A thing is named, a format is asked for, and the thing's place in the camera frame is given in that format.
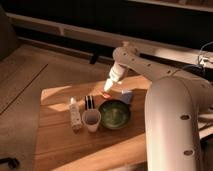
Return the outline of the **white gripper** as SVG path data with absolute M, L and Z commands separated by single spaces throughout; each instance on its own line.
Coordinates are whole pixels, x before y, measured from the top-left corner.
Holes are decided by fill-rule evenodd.
M 127 74 L 128 68 L 115 62 L 110 69 L 109 77 L 107 78 L 104 91 L 108 92 L 115 83 L 120 82 Z

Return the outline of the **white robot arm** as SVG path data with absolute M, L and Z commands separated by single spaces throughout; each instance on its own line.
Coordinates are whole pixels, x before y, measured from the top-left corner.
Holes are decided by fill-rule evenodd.
M 149 171 L 204 171 L 198 115 L 213 106 L 213 85 L 197 75 L 138 56 L 131 46 L 113 51 L 104 89 L 132 69 L 152 82 L 145 97 Z

